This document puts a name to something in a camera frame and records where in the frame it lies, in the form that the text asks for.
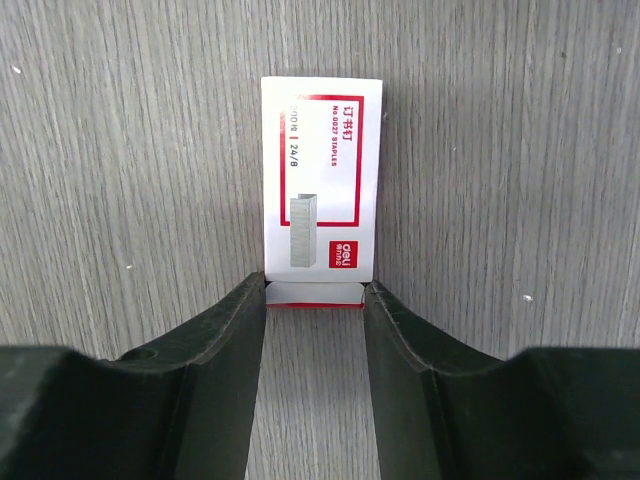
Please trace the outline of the small staple box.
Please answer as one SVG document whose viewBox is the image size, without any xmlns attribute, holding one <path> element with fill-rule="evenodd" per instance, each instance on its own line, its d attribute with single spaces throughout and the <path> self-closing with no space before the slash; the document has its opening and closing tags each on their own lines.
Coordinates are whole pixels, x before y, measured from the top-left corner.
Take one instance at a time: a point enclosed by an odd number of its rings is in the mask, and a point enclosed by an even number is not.
<svg viewBox="0 0 640 480">
<path fill-rule="evenodd" d="M 373 279 L 383 83 L 261 80 L 266 301 L 359 308 Z"/>
</svg>

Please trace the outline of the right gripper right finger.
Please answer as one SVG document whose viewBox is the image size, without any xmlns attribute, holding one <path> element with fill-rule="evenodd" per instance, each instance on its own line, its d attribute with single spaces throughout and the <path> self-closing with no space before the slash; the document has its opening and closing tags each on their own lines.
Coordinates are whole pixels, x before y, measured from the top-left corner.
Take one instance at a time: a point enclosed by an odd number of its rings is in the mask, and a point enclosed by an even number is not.
<svg viewBox="0 0 640 480">
<path fill-rule="evenodd" d="M 536 347 L 499 360 L 406 308 L 364 297 L 385 479 L 635 479 L 639 353 Z"/>
</svg>

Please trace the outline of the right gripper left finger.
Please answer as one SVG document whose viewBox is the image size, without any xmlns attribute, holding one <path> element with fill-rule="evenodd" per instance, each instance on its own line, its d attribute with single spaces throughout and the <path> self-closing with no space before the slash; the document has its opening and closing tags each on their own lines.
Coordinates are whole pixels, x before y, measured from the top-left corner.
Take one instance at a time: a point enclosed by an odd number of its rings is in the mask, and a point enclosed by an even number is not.
<svg viewBox="0 0 640 480">
<path fill-rule="evenodd" d="M 265 279 L 253 273 L 114 361 L 4 347 L 2 477 L 243 478 L 265 325 Z"/>
</svg>

